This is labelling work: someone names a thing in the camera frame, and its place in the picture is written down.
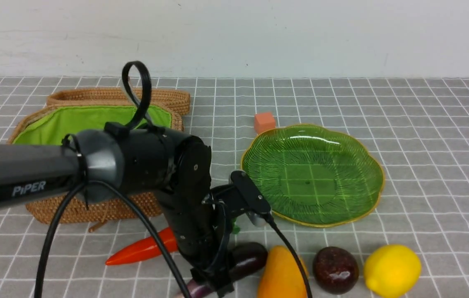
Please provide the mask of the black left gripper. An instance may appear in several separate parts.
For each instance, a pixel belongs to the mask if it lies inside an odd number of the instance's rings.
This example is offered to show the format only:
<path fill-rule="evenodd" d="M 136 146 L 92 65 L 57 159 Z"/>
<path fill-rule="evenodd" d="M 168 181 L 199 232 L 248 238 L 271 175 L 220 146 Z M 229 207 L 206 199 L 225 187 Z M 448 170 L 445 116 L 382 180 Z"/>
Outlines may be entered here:
<path fill-rule="evenodd" d="M 247 209 L 245 184 L 163 185 L 155 196 L 192 278 L 222 298 L 233 291 L 232 221 Z"/>

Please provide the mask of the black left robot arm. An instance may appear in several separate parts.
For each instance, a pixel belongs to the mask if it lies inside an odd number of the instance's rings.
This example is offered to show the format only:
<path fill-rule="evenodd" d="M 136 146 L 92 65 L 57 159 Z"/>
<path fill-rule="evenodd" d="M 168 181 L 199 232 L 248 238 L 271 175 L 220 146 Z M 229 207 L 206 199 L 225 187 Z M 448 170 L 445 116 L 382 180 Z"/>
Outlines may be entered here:
<path fill-rule="evenodd" d="M 86 204 L 118 198 L 130 207 L 157 243 L 160 236 L 132 195 L 154 191 L 193 279 L 221 298 L 233 291 L 236 253 L 227 249 L 232 220 L 255 212 L 259 196 L 243 171 L 227 185 L 210 187 L 212 152 L 199 137 L 151 126 L 131 130 L 108 123 L 104 130 L 67 135 L 58 145 L 0 144 L 0 209 L 65 195 L 41 252 L 34 296 L 44 275 L 57 225 L 74 197 Z"/>

